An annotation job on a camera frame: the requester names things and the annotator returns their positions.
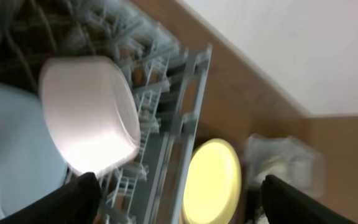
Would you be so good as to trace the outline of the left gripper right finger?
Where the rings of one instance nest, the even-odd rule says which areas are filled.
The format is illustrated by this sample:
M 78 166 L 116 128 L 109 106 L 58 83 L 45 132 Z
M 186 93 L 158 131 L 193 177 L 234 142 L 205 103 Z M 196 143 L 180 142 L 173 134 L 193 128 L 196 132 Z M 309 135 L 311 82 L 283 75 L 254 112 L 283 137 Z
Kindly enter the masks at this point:
M 271 224 L 354 224 L 274 175 L 265 177 L 260 193 Z

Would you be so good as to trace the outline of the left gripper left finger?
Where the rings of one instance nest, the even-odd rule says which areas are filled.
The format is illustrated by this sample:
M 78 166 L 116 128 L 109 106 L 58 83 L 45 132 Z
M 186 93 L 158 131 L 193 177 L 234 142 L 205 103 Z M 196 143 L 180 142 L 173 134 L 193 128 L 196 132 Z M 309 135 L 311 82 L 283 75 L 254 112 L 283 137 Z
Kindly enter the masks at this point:
M 0 224 L 92 224 L 98 214 L 101 187 L 87 172 L 33 204 L 0 220 Z

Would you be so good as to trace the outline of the light blue bowl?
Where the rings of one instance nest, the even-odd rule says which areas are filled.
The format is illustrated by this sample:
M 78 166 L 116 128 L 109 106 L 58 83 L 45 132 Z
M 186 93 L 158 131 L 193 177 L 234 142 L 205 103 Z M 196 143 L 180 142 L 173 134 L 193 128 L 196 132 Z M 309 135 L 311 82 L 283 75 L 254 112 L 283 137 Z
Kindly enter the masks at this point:
M 66 174 L 39 99 L 0 83 L 0 219 L 61 187 Z

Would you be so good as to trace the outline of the yellow round plate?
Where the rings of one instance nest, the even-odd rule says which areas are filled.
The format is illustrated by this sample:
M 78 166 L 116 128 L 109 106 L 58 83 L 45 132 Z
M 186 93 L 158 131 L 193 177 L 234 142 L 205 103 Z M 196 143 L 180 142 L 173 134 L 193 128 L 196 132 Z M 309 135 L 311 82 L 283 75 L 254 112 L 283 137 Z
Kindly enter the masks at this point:
M 186 223 L 227 224 L 241 194 L 242 176 L 234 148 L 223 139 L 206 141 L 193 153 L 182 212 Z

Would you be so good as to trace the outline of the white pink small bowl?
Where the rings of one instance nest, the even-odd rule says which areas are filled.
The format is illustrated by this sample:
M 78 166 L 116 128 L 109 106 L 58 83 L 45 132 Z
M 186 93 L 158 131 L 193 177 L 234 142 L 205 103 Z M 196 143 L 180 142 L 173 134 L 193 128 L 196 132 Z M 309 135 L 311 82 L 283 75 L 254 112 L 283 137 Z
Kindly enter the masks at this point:
M 48 59 L 40 71 L 39 94 L 51 138 L 76 175 L 101 177 L 138 155 L 137 108 L 110 58 Z

